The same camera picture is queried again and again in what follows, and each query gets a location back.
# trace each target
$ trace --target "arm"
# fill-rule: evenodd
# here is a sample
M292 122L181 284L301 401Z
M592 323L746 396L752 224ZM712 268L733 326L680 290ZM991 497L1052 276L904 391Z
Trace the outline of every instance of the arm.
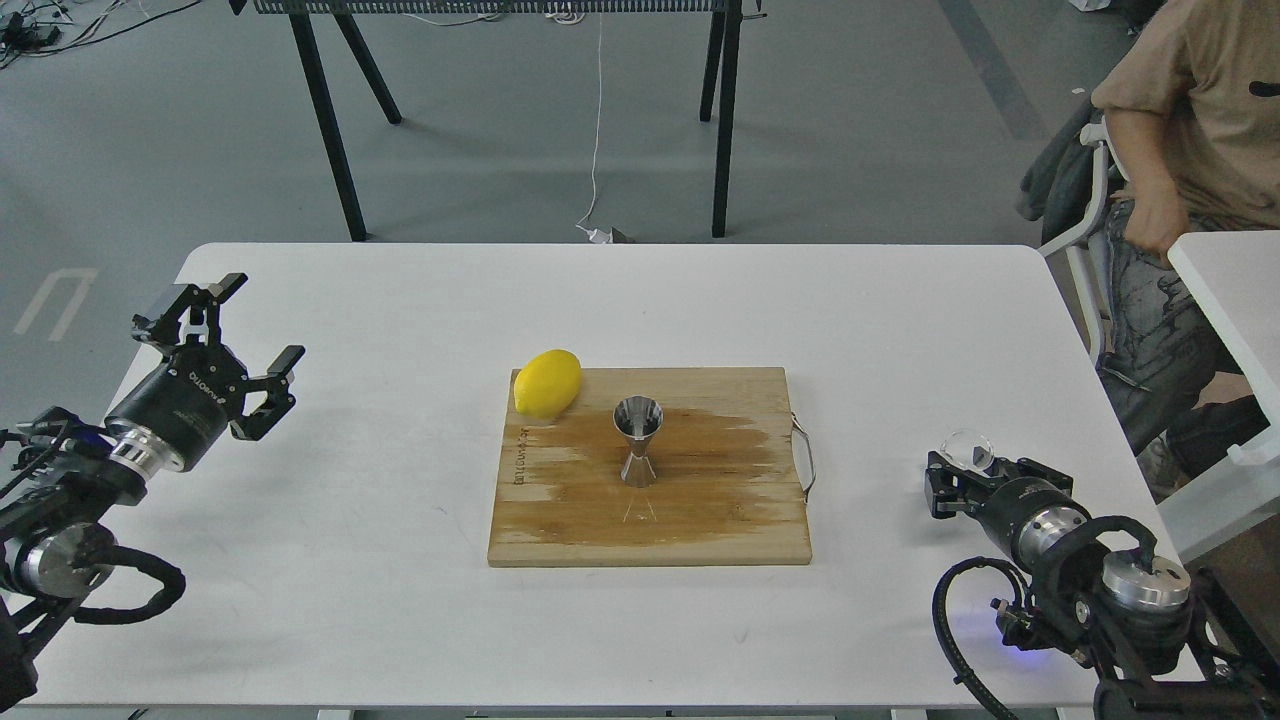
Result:
M1165 165L1165 118L1143 110L1110 109L1107 135L1129 173L1134 193L1133 215L1124 238L1169 268L1166 254L1190 223Z

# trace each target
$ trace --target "jigger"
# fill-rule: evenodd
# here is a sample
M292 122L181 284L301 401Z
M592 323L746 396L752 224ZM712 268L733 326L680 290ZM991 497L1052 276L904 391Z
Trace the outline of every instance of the jigger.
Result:
M662 406L643 395L634 395L613 409L613 427L627 438L627 460L622 464L622 482L644 488L658 475L649 462L649 441L662 427Z

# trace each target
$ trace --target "black table leg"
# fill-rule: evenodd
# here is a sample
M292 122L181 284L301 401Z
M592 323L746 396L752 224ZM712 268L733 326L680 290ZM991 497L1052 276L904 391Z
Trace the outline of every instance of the black table leg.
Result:
M338 20L338 28L342 29L342 36L347 38L347 45L351 46L352 55L356 56L356 61L360 63L360 69L365 73L365 79L369 81L369 87L374 91L374 97L378 99L378 104L383 106L383 114L387 115L387 122L398 126L403 119L399 114L399 109L396 108L396 101L392 100L392 94L387 90L387 83L383 81L383 73L378 70L378 65L374 63L374 56L369 53L369 46L365 45L364 36L360 35L360 28L356 27L356 18L344 14L335 14L333 19Z
M302 58L302 72L307 76L307 90L311 91L311 105L316 110L324 149L329 154L329 167L333 168L333 182L338 186L338 199L342 213L347 217L351 240L364 242L365 218L360 214L360 200L356 197L356 183L351 179L351 167L347 164L347 151L342 146L342 133L338 132L338 117L333 111L333 99L329 97L329 85L324 79L320 65L320 51L316 36L311 31L311 18L305 14L291 14L293 38L298 44L298 56Z
M716 100L716 77L719 74L719 51L724 46L724 13L712 13L712 38L707 42L707 73L703 76L703 105L698 119L704 123L712 119L712 102Z
M719 140L716 145L716 196L712 202L712 237L724 237L728 214L728 163L733 150L733 101L737 99L737 49L742 33L742 0L724 4L724 58L721 69Z

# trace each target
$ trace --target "beige t-shirt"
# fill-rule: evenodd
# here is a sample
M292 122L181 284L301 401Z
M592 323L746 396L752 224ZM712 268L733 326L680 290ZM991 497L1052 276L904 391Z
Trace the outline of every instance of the beige t-shirt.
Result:
M1280 0L1170 0L1093 91L1093 105L1167 118L1165 161L1187 209L1231 229L1280 228Z

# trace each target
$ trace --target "jeans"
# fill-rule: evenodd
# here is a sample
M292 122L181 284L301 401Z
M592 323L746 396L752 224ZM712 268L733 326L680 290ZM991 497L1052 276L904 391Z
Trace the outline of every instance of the jeans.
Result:
M1267 427L1252 396L1197 407L1217 370L1235 363L1175 270L1124 240L1133 201L1112 205L1106 234L1111 250L1111 352L1098 378L1134 455L1161 432L1181 469L1196 477ZM1192 231L1221 231L1192 215Z

